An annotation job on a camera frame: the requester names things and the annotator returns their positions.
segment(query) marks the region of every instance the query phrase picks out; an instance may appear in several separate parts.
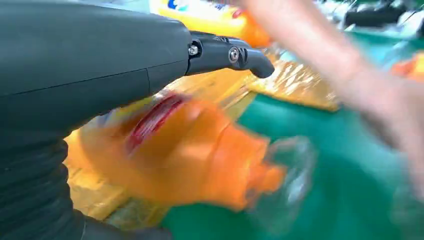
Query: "gold foil package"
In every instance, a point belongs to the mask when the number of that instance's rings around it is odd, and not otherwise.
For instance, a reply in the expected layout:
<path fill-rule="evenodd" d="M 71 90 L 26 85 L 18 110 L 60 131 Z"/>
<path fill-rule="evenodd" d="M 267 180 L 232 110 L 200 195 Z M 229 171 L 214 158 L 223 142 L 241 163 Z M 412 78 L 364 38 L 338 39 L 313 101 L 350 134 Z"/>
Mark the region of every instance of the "gold foil package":
<path fill-rule="evenodd" d="M 307 107 L 337 111 L 334 91 L 310 67 L 293 61 L 274 61 L 275 72 L 268 78 L 253 75 L 246 80 L 250 91 Z"/>

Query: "black robotic finger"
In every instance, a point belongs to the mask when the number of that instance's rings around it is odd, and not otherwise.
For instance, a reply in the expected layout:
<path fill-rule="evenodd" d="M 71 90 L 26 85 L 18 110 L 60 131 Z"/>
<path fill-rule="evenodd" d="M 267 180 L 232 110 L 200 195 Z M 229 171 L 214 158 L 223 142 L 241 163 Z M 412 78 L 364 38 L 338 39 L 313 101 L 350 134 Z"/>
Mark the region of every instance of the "black robotic finger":
<path fill-rule="evenodd" d="M 186 76 L 229 68 L 250 70 L 258 78 L 267 78 L 274 72 L 271 61 L 258 49 L 237 38 L 209 33 L 192 33 L 188 47 L 189 62 Z"/>

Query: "yellow bottle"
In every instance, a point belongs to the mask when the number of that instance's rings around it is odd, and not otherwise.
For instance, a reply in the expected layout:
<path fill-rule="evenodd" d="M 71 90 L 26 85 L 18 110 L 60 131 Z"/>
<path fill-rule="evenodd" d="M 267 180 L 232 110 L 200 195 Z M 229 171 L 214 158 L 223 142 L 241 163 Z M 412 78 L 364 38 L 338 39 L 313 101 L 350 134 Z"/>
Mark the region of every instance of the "yellow bottle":
<path fill-rule="evenodd" d="M 177 19 L 190 31 L 242 39 L 253 48 L 268 47 L 272 42 L 246 12 L 227 4 L 201 0 L 151 0 L 150 11 Z"/>

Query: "red label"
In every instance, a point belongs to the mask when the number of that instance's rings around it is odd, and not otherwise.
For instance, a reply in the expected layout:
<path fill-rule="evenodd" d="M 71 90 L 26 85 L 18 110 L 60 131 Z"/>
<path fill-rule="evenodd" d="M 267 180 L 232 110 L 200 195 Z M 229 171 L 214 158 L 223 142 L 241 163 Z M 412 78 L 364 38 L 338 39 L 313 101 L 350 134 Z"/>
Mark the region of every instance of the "red label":
<path fill-rule="evenodd" d="M 135 126 L 126 140 L 126 148 L 131 153 L 143 141 L 156 132 L 187 99 L 182 95 L 167 95 L 156 104 Z"/>

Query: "orange object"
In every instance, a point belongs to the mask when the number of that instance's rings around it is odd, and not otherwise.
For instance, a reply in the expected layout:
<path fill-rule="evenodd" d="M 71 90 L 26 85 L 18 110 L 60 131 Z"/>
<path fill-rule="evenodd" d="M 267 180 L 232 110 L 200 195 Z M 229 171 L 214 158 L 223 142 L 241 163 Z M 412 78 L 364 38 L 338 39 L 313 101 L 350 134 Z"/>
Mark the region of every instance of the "orange object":
<path fill-rule="evenodd" d="M 391 72 L 411 80 L 424 81 L 424 53 L 417 53 L 409 61 L 395 63 Z"/>
<path fill-rule="evenodd" d="M 235 126 L 214 105 L 172 95 L 137 123 L 140 117 L 80 135 L 93 167 L 134 195 L 239 211 L 284 182 L 286 168 L 264 161 L 268 140 Z"/>
<path fill-rule="evenodd" d="M 242 39 L 254 48 L 267 47 L 272 42 L 269 35 L 238 7 L 200 0 L 162 0 L 152 11 L 181 21 L 190 31 Z"/>

